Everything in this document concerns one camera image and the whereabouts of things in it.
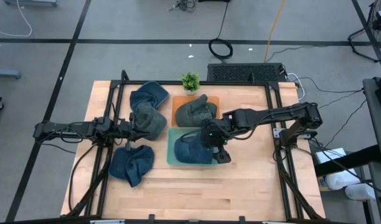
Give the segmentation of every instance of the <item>wooden table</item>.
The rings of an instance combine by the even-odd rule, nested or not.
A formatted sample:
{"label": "wooden table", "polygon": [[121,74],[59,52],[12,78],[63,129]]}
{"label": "wooden table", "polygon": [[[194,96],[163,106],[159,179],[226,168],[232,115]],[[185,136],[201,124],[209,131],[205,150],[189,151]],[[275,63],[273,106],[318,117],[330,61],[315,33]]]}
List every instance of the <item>wooden table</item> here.
{"label": "wooden table", "polygon": [[[110,81],[94,82],[85,121],[103,116],[109,85]],[[128,119],[131,112],[130,93],[139,87],[140,85],[125,85],[120,118]],[[167,127],[158,141],[140,139],[133,144],[133,147],[142,144],[152,147],[155,153],[153,169],[133,189],[126,181],[109,178],[103,218],[147,219],[149,214],[155,214],[156,219],[162,220],[238,220],[239,216],[245,216],[247,221],[284,221],[279,174],[272,159],[274,147],[271,126],[258,126],[254,135],[247,141],[229,141],[225,147],[232,157],[229,164],[213,167],[170,166],[166,157],[172,97],[185,95],[185,92],[180,85],[163,87],[170,93],[170,97],[159,109],[167,118]],[[294,83],[280,83],[280,92],[283,106],[298,102]],[[265,89],[262,86],[202,85],[199,94],[203,93],[220,98],[220,113],[237,108],[268,108]],[[116,102],[117,93],[115,94],[113,102]],[[90,141],[84,141],[78,145],[74,162],[90,144]],[[299,140],[298,146],[309,151],[306,140]],[[311,156],[303,151],[292,152],[298,187],[315,211],[324,217]],[[73,205],[81,199],[90,185],[95,154],[96,149],[89,153],[76,169],[73,180]],[[296,217],[293,194],[289,188],[288,192],[292,217]],[[92,214],[96,213],[98,196],[97,189]],[[62,214],[64,213],[68,213],[67,193],[62,207]]]}

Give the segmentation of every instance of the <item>gray floor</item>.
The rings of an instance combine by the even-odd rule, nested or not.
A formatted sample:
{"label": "gray floor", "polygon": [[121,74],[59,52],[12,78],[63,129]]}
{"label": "gray floor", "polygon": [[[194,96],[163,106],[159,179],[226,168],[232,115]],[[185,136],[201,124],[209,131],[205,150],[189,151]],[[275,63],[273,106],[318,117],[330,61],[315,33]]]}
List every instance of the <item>gray floor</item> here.
{"label": "gray floor", "polygon": [[[59,7],[25,5],[32,24],[32,38],[72,38],[84,0],[60,0]],[[225,4],[205,2],[188,14],[168,9],[175,0],[93,0],[80,38],[83,39],[211,39],[216,37]],[[365,15],[369,0],[359,0]],[[221,38],[266,40],[280,1],[232,1]],[[274,40],[346,40],[362,27],[351,0],[288,0],[273,35]],[[17,8],[0,1],[0,29],[28,32]],[[364,34],[358,40],[366,41]],[[264,45],[234,45],[233,63],[262,62]],[[270,52],[289,46],[272,45]],[[0,96],[5,109],[0,115],[0,222],[16,192],[34,140],[34,125],[42,120],[68,44],[0,44],[0,68],[18,69],[21,80],[0,78]],[[374,56],[372,47],[359,47]],[[288,72],[311,77],[323,89],[355,90],[364,78],[381,76],[381,67],[351,52],[350,47],[314,47],[275,55]],[[68,66],[52,121],[81,121],[85,116],[94,80],[118,79],[125,69],[130,79],[178,80],[181,73],[198,71],[207,77],[207,65],[220,63],[207,45],[193,44],[77,44]],[[321,93],[303,80],[306,97],[320,105],[343,96]],[[318,139],[328,142],[347,117],[364,100],[362,93],[323,108],[324,124]],[[75,151],[76,146],[65,145]],[[375,144],[366,105],[354,115],[331,147],[358,151]],[[26,188],[16,220],[60,215],[73,155],[42,147]],[[323,194],[327,217],[334,221],[365,223],[362,204],[346,199],[343,192]]]}

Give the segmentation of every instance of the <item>orange tray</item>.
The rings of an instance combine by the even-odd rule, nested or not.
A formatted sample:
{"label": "orange tray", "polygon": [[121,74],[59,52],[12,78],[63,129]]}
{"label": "orange tray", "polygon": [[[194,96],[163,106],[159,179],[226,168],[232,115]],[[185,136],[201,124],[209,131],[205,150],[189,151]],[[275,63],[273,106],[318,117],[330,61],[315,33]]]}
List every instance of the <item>orange tray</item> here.
{"label": "orange tray", "polygon": [[[172,114],[171,114],[171,126],[178,127],[176,122],[176,112],[178,108],[192,100],[198,99],[199,96],[174,96],[172,98]],[[217,118],[220,118],[220,98],[217,96],[207,96],[207,102],[217,105]]]}

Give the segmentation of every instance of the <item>green tray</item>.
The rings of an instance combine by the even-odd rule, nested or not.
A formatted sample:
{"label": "green tray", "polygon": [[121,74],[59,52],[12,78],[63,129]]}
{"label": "green tray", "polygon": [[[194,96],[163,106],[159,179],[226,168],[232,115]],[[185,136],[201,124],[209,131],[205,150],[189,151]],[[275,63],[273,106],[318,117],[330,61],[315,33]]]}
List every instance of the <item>green tray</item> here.
{"label": "green tray", "polygon": [[[172,166],[216,166],[218,162],[213,159],[211,164],[188,164],[184,162],[179,162],[174,153],[174,144],[182,135],[199,130],[200,128],[170,128],[168,130],[168,148],[167,148],[167,163]],[[199,132],[190,134],[189,136],[195,136]]]}

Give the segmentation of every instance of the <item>dark blue cloth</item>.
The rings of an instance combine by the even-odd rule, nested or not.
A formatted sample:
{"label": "dark blue cloth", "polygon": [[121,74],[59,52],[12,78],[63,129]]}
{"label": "dark blue cloth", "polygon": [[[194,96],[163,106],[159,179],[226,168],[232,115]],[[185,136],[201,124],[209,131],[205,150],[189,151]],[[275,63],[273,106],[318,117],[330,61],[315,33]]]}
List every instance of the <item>dark blue cloth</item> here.
{"label": "dark blue cloth", "polygon": [[141,103],[150,103],[153,108],[158,109],[168,95],[168,92],[160,84],[155,81],[149,81],[138,90],[131,92],[129,105],[133,111],[136,111]]}
{"label": "dark blue cloth", "polygon": [[114,178],[127,180],[131,187],[137,186],[142,176],[152,169],[154,153],[149,146],[116,149],[109,167],[109,175]]}
{"label": "dark blue cloth", "polygon": [[188,164],[211,164],[214,149],[200,143],[200,134],[179,138],[174,143],[174,154],[179,162]]}

